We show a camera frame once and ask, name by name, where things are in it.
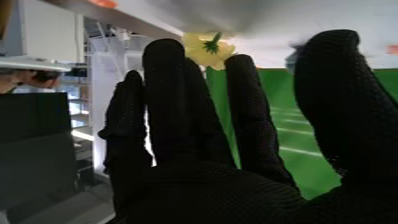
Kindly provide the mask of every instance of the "finger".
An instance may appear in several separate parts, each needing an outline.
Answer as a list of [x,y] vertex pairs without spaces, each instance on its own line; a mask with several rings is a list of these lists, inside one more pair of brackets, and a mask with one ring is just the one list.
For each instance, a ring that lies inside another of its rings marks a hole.
[[118,84],[105,117],[107,125],[98,135],[107,140],[105,167],[121,211],[153,160],[144,147],[144,86],[137,71]]
[[146,102],[151,144],[159,163],[196,157],[192,119],[187,108],[183,77],[185,50],[169,39],[155,41],[144,51]]
[[352,30],[313,37],[299,56],[295,97],[343,183],[375,184],[398,180],[398,105],[358,45]]
[[107,109],[107,125],[100,137],[135,138],[144,144],[144,85],[137,71],[130,71],[118,84]]
[[201,159],[235,166],[203,72],[191,59],[185,59],[185,83]]
[[295,186],[279,157],[278,132],[270,118],[269,100],[253,59],[233,56],[226,61],[228,96],[242,168]]

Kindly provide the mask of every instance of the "fingertip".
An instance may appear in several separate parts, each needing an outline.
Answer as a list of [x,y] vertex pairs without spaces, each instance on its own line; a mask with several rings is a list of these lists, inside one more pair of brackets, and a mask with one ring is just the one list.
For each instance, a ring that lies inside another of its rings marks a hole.
[[254,65],[253,57],[246,54],[237,54],[230,59],[226,60],[226,66],[235,63],[249,63]]

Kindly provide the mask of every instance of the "white wall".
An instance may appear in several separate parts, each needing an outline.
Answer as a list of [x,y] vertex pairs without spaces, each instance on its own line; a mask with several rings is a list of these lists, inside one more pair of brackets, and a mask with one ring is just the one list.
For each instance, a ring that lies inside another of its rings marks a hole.
[[84,17],[40,0],[16,0],[8,56],[84,62]]

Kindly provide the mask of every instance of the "light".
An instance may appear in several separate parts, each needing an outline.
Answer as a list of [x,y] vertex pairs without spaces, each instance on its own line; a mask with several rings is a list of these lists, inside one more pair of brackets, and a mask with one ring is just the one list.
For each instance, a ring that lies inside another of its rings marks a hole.
[[116,0],[89,0],[100,7],[114,9],[118,6]]
[[0,68],[45,70],[45,71],[57,71],[57,72],[71,71],[71,66],[66,64],[55,64],[45,61],[34,61],[24,58],[8,58],[8,57],[0,57]]
[[390,45],[388,53],[398,55],[398,45]]
[[73,130],[71,131],[71,135],[89,141],[95,141],[95,136],[93,135],[87,135],[84,132]]

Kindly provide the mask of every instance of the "person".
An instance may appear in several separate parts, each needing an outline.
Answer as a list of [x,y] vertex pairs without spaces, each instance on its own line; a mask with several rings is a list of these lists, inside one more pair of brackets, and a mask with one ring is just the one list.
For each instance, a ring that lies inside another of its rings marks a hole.
[[[242,170],[233,162],[201,69],[175,40],[144,51],[118,84],[100,137],[114,187],[111,223],[398,223],[398,105],[358,51],[350,30],[310,40],[295,67],[297,104],[342,186],[308,201],[279,157],[256,66],[226,61]],[[144,147],[150,113],[153,156]]]
[[34,77],[38,71],[16,70],[0,74],[0,94],[8,94],[20,85],[29,85],[38,88],[52,89],[59,85],[59,79],[47,81],[38,80]]

